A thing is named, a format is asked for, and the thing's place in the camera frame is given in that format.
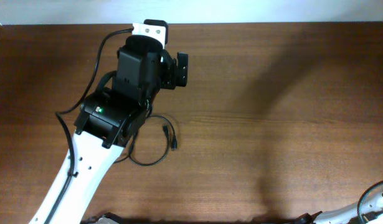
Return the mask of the black usb cable short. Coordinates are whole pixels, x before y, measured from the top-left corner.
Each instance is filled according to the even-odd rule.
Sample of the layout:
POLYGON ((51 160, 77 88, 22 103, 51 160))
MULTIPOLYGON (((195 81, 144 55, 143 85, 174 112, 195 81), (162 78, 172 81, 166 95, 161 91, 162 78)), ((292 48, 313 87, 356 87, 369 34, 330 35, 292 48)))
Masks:
POLYGON ((114 164, 129 160, 137 166, 151 167, 162 162, 170 151, 177 149, 176 130, 172 122, 160 114, 150 115, 148 118, 158 127, 149 126, 144 133, 137 131, 131 139, 128 151, 114 164))

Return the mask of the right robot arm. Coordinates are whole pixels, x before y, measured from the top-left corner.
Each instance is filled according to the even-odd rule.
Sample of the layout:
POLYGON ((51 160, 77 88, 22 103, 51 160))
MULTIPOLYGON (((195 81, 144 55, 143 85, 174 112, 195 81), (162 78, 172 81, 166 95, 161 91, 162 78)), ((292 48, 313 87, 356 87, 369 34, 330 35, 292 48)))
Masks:
POLYGON ((370 186, 360 199, 346 207, 328 212, 308 213, 293 224, 383 224, 383 180, 370 186))

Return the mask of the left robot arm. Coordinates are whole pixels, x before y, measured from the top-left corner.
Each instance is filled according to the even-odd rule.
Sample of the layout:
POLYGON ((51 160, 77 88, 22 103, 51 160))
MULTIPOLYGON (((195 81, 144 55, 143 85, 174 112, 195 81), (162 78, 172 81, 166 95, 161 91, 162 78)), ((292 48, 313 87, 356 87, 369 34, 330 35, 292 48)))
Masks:
POLYGON ((187 84, 188 54, 172 58, 153 37, 129 36, 117 59, 79 103, 74 134, 63 127, 69 151, 31 223, 80 223, 105 174, 151 117, 159 90, 187 84))

